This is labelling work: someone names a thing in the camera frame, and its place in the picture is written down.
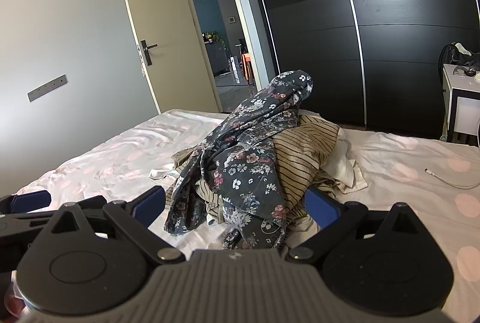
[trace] doorway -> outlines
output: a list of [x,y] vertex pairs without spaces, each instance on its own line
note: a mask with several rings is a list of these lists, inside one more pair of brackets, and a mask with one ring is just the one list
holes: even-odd
[[223,112],[257,92],[235,0],[193,0]]

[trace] light switch panel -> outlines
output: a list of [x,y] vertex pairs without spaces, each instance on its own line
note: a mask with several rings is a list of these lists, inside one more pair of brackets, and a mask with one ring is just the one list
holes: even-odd
[[57,89],[67,83],[67,76],[63,75],[58,78],[55,78],[54,80],[51,80],[50,82],[47,82],[46,84],[38,87],[37,89],[34,89],[31,92],[28,92],[28,99],[30,102],[33,100],[36,100],[39,97],[42,97],[43,95],[51,92],[54,89]]

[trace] blue gripper pad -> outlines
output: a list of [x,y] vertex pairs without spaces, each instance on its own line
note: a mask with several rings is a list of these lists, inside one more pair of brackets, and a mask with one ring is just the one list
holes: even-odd
[[305,209],[322,229],[332,224],[345,212],[343,204],[317,188],[308,188],[304,200]]
[[20,194],[13,197],[10,202],[10,211],[13,214],[22,214],[50,205],[52,198],[48,191],[38,191]]
[[151,191],[152,193],[145,200],[138,203],[131,212],[131,216],[145,227],[151,225],[165,209],[164,189],[161,186],[157,186],[152,188]]

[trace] white bedsheet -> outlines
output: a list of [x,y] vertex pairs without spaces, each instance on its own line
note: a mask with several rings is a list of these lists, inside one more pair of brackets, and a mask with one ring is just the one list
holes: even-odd
[[[52,195],[49,209],[97,194],[107,200],[131,200],[154,185],[148,178],[152,168],[162,170],[166,177],[157,182],[167,188],[177,176],[171,155],[195,146],[224,118],[176,110],[163,113],[67,161],[19,193],[47,189]],[[456,322],[471,323],[480,315],[480,188],[452,188],[424,169],[460,184],[480,181],[479,150],[391,134],[345,132],[350,141],[349,158],[357,159],[368,188],[338,198],[357,200],[376,210],[407,202],[454,269],[454,288],[444,312]],[[187,256],[197,248],[221,248],[226,225],[203,223],[195,231],[172,236],[163,231],[165,217],[164,212],[150,229]]]

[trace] black wardrobe door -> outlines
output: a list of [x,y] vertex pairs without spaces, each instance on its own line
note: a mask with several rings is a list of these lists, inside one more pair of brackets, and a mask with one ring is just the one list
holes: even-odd
[[302,108],[364,124],[363,81],[350,0],[264,0],[280,71],[304,70],[313,92]]
[[440,138],[445,106],[438,58],[479,49],[475,0],[353,0],[365,70],[367,128]]

